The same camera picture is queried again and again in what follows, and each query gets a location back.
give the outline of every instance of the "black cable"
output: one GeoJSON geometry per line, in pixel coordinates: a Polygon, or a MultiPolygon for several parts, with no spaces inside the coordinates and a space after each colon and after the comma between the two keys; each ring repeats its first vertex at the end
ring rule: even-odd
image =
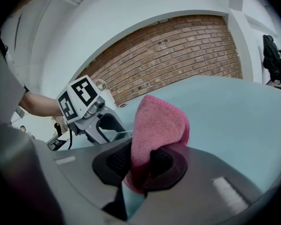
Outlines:
{"type": "Polygon", "coordinates": [[[71,148],[72,146],[72,130],[70,130],[70,146],[68,148],[68,150],[71,148]]]}

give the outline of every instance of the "black chair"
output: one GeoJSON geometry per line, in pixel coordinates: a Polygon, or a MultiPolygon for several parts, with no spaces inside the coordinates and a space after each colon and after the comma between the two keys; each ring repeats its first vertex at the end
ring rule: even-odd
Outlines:
{"type": "Polygon", "coordinates": [[[272,36],[263,35],[263,55],[263,66],[269,71],[271,81],[281,82],[281,57],[272,36]]]}

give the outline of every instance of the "brick wall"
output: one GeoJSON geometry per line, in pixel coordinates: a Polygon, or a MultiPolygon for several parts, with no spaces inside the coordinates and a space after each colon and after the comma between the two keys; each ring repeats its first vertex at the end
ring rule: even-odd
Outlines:
{"type": "Polygon", "coordinates": [[[242,78],[222,17],[192,15],[139,29],[101,53],[79,75],[103,79],[117,104],[194,75],[242,78]]]}

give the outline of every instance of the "pink cloth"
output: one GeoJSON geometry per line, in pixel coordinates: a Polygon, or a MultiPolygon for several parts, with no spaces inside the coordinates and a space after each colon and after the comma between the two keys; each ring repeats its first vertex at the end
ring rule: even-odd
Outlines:
{"type": "Polygon", "coordinates": [[[142,193],[142,185],[150,173],[150,152],[169,144],[186,146],[189,131],[189,121],[183,111],[154,96],[146,95],[135,115],[131,169],[124,183],[132,191],[142,193]]]}

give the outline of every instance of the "light blue table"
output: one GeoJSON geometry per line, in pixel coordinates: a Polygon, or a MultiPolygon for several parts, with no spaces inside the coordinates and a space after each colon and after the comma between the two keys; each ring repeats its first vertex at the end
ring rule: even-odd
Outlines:
{"type": "MultiPolygon", "coordinates": [[[[195,76],[149,94],[184,111],[191,126],[189,147],[216,155],[262,192],[281,172],[281,90],[239,79],[195,76]]],[[[143,97],[116,109],[126,130],[133,130],[143,97]]],[[[73,148],[78,147],[73,140],[73,148]]],[[[143,197],[126,190],[130,215],[143,197]]]]}

